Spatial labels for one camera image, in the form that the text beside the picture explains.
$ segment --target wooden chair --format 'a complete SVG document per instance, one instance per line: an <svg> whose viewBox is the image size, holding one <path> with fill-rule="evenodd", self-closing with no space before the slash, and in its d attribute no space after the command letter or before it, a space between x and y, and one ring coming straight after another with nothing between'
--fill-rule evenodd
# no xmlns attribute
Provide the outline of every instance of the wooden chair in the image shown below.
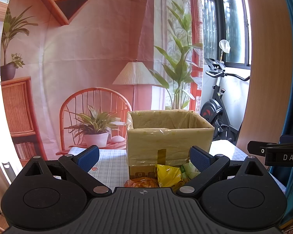
<svg viewBox="0 0 293 234"><path fill-rule="evenodd" d="M127 120L127 112L132 111L128 100L116 91L106 88L88 88L72 94L65 100L60 109L60 139L61 150L56 155L65 155L69 148L76 146L87 148L83 143L83 136L74 138L69 126L79 123L76 113L88 113L87 105L94 107L96 111L116 113L122 122ZM126 126L120 126L119 130L112 131L112 136L120 135L126 138Z"/></svg>

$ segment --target wooden cabinet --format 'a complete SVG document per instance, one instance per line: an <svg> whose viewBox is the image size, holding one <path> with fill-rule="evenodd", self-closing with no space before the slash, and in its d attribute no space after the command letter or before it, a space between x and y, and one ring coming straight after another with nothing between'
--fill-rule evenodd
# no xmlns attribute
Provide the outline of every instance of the wooden cabinet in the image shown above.
<svg viewBox="0 0 293 234"><path fill-rule="evenodd" d="M3 81L1 85L6 120L22 166L35 155L46 160L32 100L30 77Z"/></svg>

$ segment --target red window frame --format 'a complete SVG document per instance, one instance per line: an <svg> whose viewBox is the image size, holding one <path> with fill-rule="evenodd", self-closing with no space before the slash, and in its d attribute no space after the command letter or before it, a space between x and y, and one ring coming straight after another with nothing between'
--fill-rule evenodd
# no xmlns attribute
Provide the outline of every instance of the red window frame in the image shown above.
<svg viewBox="0 0 293 234"><path fill-rule="evenodd" d="M197 31L200 29L200 25L203 25L203 22L199 21L199 10L198 10L199 8L197 7L196 0L190 0L190 2L191 2L191 16L192 16L192 43L197 43L199 41L197 37ZM199 58L200 57L197 54L197 52L194 51L192 54L192 61L195 64L199 64ZM199 72L203 72L203 68L193 66L191 76L197 77L199 75ZM195 100L190 99L189 110L195 111L197 97L201 96L202 91L197 89L196 83L191 83L190 92L194 96Z"/></svg>

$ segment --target white flower pot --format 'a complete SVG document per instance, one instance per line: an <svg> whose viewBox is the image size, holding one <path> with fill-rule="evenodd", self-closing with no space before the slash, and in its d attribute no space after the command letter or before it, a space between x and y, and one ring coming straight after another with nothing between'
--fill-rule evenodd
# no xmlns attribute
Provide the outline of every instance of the white flower pot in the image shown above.
<svg viewBox="0 0 293 234"><path fill-rule="evenodd" d="M108 133L103 134L84 134L84 139L87 147L92 145L97 145L100 147L105 147L107 143Z"/></svg>

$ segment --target cardboard box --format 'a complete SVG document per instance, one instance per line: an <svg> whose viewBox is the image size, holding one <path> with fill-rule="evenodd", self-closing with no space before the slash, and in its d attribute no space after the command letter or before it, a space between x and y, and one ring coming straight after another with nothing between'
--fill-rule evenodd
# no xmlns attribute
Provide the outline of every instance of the cardboard box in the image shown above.
<svg viewBox="0 0 293 234"><path fill-rule="evenodd" d="M130 179L156 177L155 165L189 162L196 145L209 152L214 127L194 111L133 111L127 114L127 164Z"/></svg>

